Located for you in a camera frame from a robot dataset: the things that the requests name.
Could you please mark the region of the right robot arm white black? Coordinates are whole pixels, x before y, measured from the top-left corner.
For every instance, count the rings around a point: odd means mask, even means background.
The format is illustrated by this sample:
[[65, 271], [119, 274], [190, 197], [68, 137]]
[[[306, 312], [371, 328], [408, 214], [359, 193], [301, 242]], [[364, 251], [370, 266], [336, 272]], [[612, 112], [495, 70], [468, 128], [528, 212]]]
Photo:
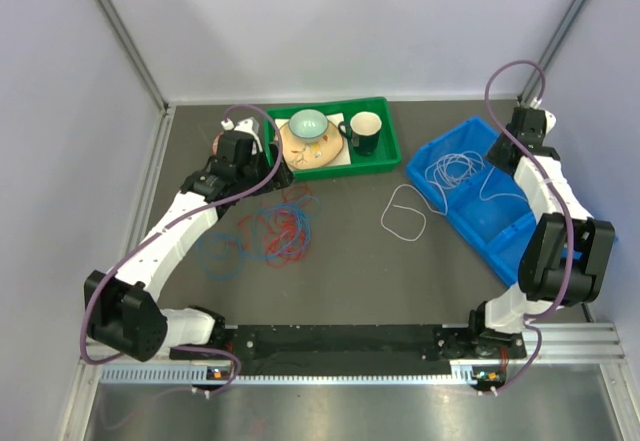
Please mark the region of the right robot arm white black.
[[555, 116], [517, 107], [487, 153], [488, 161], [512, 176], [524, 192], [536, 227], [506, 293], [471, 311], [466, 341], [487, 357], [515, 343], [528, 321], [544, 313], [591, 303], [600, 294], [616, 233], [576, 198], [557, 151], [545, 145]]

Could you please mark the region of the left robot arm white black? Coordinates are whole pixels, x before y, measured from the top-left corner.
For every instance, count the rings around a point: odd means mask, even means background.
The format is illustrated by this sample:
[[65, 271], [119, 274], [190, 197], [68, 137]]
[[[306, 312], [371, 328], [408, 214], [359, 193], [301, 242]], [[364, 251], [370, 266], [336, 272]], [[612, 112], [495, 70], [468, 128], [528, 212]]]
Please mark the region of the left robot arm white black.
[[276, 142], [266, 149], [242, 131], [227, 131], [205, 166], [186, 177], [172, 204], [143, 241], [107, 273], [84, 284], [83, 339], [137, 361], [162, 349], [193, 345], [205, 357], [226, 348], [225, 319], [201, 307], [162, 309], [158, 299], [191, 247], [239, 200], [290, 186], [294, 175]]

